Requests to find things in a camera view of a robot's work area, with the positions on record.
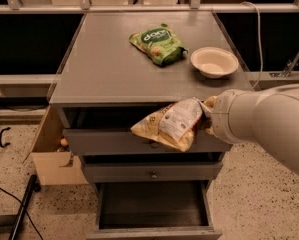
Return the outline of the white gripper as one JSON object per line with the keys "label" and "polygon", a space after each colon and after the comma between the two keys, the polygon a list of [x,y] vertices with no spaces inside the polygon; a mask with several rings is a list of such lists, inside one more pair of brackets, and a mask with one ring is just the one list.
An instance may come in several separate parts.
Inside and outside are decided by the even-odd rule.
{"label": "white gripper", "polygon": [[202,123],[206,134],[230,144],[253,141],[252,92],[231,89],[218,97],[208,97],[203,104],[213,108],[211,120]]}

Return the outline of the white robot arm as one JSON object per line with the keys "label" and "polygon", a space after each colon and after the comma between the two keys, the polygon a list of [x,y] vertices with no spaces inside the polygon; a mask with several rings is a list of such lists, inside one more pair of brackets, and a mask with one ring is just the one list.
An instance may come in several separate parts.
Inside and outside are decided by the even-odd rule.
{"label": "white robot arm", "polygon": [[229,143],[252,142],[299,176],[299,84],[227,90],[204,105],[205,131]]}

